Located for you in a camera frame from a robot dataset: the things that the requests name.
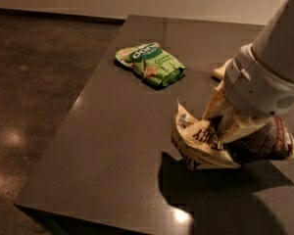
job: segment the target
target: gray tabletop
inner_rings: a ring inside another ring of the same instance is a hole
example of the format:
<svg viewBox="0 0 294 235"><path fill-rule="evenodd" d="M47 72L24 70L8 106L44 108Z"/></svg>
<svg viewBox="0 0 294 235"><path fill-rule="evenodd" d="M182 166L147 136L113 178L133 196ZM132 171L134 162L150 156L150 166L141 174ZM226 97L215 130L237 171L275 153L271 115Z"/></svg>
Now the gray tabletop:
<svg viewBox="0 0 294 235"><path fill-rule="evenodd" d="M191 171L171 142L177 99L199 118L212 69L261 28L130 16L15 204L147 234L294 234L293 162ZM188 68L163 90L114 65L153 41Z"/></svg>

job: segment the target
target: logo on bag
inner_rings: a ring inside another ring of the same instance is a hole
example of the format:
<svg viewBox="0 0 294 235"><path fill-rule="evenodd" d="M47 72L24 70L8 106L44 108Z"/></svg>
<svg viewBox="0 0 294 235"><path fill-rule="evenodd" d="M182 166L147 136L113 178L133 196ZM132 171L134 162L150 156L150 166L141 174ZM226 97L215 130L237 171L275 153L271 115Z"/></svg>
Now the logo on bag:
<svg viewBox="0 0 294 235"><path fill-rule="evenodd" d="M156 43L152 43L133 52L132 54L129 55L129 57L134 62L141 62L143 59L144 60L153 59L157 57L158 55L160 55L161 53L162 53L162 50L159 47L159 45Z"/></svg>

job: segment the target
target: green chip bag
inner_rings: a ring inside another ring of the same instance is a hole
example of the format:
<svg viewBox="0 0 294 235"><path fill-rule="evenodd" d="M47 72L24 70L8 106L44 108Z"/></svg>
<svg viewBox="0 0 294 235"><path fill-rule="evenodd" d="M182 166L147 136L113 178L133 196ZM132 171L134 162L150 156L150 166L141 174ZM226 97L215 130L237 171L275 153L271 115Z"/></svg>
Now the green chip bag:
<svg viewBox="0 0 294 235"><path fill-rule="evenodd" d="M121 49L117 60L155 87L167 86L183 75L185 66L158 43Z"/></svg>

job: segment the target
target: floor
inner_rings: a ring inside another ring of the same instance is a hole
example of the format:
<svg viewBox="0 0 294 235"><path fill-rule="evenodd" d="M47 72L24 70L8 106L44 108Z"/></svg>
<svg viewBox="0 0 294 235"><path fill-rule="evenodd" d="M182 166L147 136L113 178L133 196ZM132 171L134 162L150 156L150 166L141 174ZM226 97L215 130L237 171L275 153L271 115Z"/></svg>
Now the floor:
<svg viewBox="0 0 294 235"><path fill-rule="evenodd" d="M0 234L49 234L13 202L120 28L0 15Z"/></svg>

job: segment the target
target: brown concrete floor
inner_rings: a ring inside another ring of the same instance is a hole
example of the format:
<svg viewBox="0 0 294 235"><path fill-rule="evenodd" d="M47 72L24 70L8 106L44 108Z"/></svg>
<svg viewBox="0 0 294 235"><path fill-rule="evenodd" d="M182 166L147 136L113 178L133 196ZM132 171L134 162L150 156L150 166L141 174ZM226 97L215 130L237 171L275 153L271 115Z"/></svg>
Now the brown concrete floor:
<svg viewBox="0 0 294 235"><path fill-rule="evenodd" d="M41 233L13 202L120 28L0 15L0 234Z"/></svg>

